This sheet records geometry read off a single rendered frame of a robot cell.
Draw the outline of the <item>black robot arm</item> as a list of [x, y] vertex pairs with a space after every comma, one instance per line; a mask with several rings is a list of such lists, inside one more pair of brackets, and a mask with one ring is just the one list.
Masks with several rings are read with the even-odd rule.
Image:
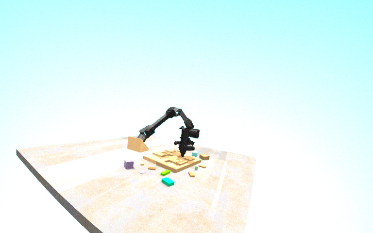
[[[176, 113], [178, 112], [178, 114]], [[140, 138], [143, 142], [146, 141], [147, 138], [151, 137], [155, 133], [155, 129], [159, 127], [162, 123], [164, 123], [167, 119], [181, 116], [181, 118], [184, 121], [184, 126], [180, 127], [179, 129], [182, 129], [181, 136], [185, 137], [192, 137], [192, 138], [199, 138], [200, 130], [194, 129], [194, 125], [192, 121], [187, 118], [185, 113], [182, 109], [176, 108], [176, 107], [170, 107], [166, 113], [160, 117], [156, 122], [154, 122], [152, 125], [148, 125], [144, 127], [143, 129], [139, 130], [139, 136], [137, 138]]]

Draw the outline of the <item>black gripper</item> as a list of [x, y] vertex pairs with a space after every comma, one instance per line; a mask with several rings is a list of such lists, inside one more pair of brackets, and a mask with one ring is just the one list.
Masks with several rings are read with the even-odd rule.
[[188, 146], [188, 140], [190, 139], [189, 137], [181, 136], [180, 139], [181, 141], [175, 141], [174, 145], [179, 145], [178, 149], [182, 157], [186, 151], [195, 150], [194, 146]]

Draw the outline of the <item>turquoise rectangular block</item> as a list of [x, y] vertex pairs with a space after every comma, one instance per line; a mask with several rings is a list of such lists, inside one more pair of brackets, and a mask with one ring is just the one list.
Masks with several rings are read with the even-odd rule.
[[172, 181], [168, 177], [161, 179], [161, 182], [163, 182], [168, 187], [174, 185], [174, 183], [175, 183], [174, 181]]

